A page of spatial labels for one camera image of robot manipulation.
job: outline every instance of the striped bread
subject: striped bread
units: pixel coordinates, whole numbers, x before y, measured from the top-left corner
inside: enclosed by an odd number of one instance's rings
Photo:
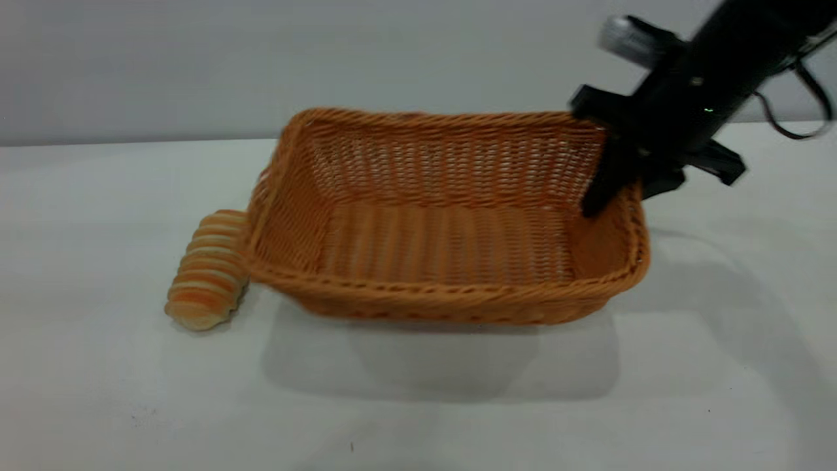
[[[211,329],[239,306],[249,280],[238,248],[245,222],[243,212],[220,210],[203,218],[193,234],[165,307],[186,329]]]

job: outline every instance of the white tabletop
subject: white tabletop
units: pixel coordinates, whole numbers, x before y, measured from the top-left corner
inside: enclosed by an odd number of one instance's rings
[[[763,124],[645,203],[647,278],[551,328],[337,322],[252,287],[179,329],[268,140],[0,148],[0,468],[811,470],[837,462],[837,133]]]

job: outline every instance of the wicker basket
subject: wicker basket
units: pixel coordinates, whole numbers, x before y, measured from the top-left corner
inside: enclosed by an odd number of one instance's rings
[[[304,111],[253,193],[244,254],[327,316],[581,318],[650,261],[638,184],[580,214],[604,139],[563,112]]]

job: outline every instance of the cable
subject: cable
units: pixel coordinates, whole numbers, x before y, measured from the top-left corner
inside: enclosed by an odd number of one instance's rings
[[[829,94],[825,91],[825,89],[819,84],[817,79],[814,78],[811,72],[807,68],[805,68],[805,65],[802,63],[802,60],[800,58],[797,58],[793,62],[793,71],[796,73],[797,77],[799,77],[799,79],[802,81],[803,85],[805,85],[805,88],[807,88],[811,92],[811,94],[814,95],[817,101],[819,101],[819,105],[823,110],[824,123],[816,131],[807,134],[797,134],[796,132],[788,131],[776,121],[776,117],[773,114],[773,109],[770,106],[770,101],[768,101],[767,97],[759,92],[755,92],[753,94],[760,100],[760,102],[762,102],[764,115],[768,119],[770,126],[772,126],[773,129],[775,129],[783,136],[797,141],[820,136],[829,130],[829,128],[831,127],[831,122],[834,120],[834,108],[831,104],[831,98],[829,97]]]

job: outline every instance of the white wall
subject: white wall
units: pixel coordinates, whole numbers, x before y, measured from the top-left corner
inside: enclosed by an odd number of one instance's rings
[[[691,35],[717,0],[0,0],[0,144],[274,136],[310,106],[566,109],[642,71],[609,14]],[[837,91],[837,47],[813,69]],[[782,117],[817,107],[790,77]],[[754,106],[740,120],[761,119]]]

